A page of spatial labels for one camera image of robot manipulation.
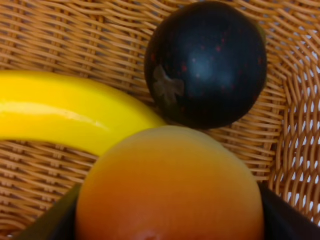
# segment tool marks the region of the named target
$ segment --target red speckle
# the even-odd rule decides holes
[[[188,70],[188,68],[187,68],[187,66],[185,64],[182,64],[181,70],[182,70],[183,73],[185,73]]]

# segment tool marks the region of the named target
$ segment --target yellow banana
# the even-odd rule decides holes
[[[101,156],[165,122],[135,98],[88,79],[0,71],[0,139],[43,141]]]

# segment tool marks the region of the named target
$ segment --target wicker weave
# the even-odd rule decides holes
[[[1,0],[0,69],[90,78],[154,107],[143,74],[156,26],[189,0]],[[320,222],[320,1],[226,1],[267,34],[268,83],[250,113],[207,133],[259,181]],[[48,210],[96,157],[42,142],[0,142],[0,240]]]

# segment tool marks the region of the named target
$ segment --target woven basket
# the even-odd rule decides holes
[[[90,78],[155,107],[144,81],[145,49],[156,26],[190,2],[1,0],[0,69]],[[319,224],[320,1],[226,2],[265,29],[268,83],[243,119],[207,133]],[[82,183],[96,159],[51,143],[0,142],[0,240]]]

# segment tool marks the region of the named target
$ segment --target round dark fruit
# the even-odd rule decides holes
[[[264,38],[224,3],[190,4],[154,32],[145,77],[171,120],[198,129],[227,126],[249,112],[266,84]]]

